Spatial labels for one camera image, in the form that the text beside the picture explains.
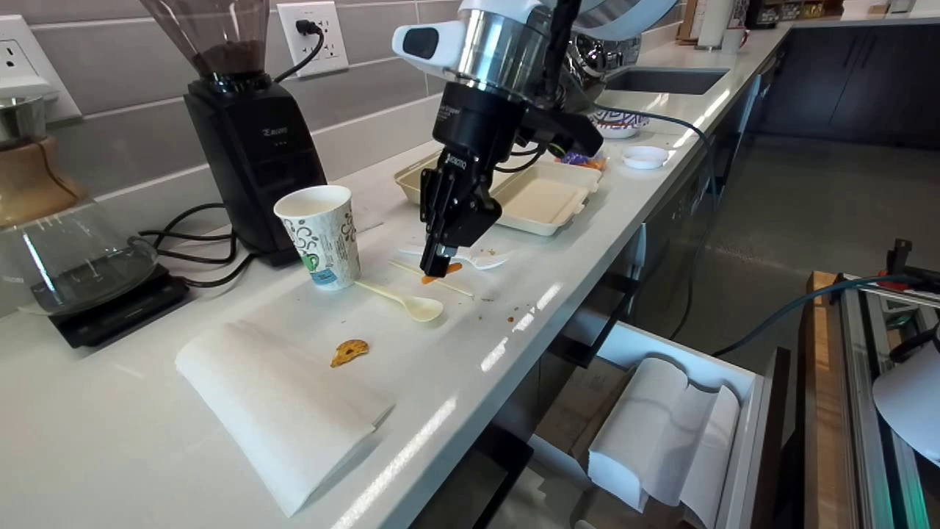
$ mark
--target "black appliance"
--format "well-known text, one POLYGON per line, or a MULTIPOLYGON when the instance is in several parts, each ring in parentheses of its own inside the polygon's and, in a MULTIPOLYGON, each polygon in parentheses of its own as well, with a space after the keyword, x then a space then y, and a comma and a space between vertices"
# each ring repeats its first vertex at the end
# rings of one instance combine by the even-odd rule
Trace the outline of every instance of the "black appliance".
POLYGON ((200 71, 186 105, 231 230, 268 264, 297 261, 272 202, 322 186, 322 168, 294 96, 265 73, 268 0, 143 0, 200 71))

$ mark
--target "floor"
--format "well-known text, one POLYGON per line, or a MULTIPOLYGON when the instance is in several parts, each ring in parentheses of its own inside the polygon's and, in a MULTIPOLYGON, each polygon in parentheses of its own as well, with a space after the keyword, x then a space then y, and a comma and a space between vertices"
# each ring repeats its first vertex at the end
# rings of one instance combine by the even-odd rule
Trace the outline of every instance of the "floor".
MULTIPOLYGON (((688 309, 675 340, 713 354, 799 298, 811 270, 882 274, 895 239, 914 240, 911 264, 940 270, 936 168, 940 154, 923 151, 758 138, 713 208, 708 245, 692 259, 691 305, 688 287, 673 287, 673 299, 636 324, 669 334, 688 309)), ((726 358, 763 370, 772 351, 795 351, 795 331, 799 311, 726 358)), ((564 529, 573 527, 573 511, 585 508, 594 518, 575 523, 579 529, 622 527, 622 508, 585 495, 579 468, 554 456, 535 442, 535 459, 490 527, 564 529)))

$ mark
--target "cardboard tray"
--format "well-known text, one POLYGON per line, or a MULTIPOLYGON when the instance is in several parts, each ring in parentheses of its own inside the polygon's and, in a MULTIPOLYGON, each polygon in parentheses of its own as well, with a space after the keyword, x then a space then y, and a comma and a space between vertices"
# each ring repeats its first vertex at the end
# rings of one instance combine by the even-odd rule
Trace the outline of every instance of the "cardboard tray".
MULTIPOLYGON (((432 168, 435 158, 437 154, 394 177, 410 202, 421 202, 421 171, 432 168)), ((497 224, 519 232, 554 236, 585 208, 586 196, 600 187, 600 179, 603 174, 594 168, 560 163, 538 163, 522 174, 492 174, 490 193, 503 205, 503 217, 497 224)))

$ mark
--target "white towel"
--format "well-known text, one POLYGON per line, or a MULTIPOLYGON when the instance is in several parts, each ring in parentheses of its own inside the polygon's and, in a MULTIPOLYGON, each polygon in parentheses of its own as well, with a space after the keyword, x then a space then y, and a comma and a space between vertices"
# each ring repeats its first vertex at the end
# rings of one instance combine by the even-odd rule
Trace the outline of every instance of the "white towel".
POLYGON ((297 514, 390 409, 250 324, 225 324, 194 337, 180 351, 177 370, 234 439, 285 514, 297 514))

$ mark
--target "wall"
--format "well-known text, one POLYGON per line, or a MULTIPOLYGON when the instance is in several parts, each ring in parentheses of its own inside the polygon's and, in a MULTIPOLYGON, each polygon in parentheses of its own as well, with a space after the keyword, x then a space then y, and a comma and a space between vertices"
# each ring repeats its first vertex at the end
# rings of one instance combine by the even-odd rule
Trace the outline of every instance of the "wall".
MULTIPOLYGON (((118 201, 133 224, 161 224, 218 201, 205 157, 183 105, 197 76, 139 0, 0 0, 24 14, 61 82, 83 110, 78 123, 53 126, 61 168, 92 193, 118 201)), ((428 138, 437 80, 390 57, 397 24, 454 17, 454 0, 338 0, 350 71, 288 80, 329 179, 428 138)), ((268 71, 290 64, 275 14, 268 71)))

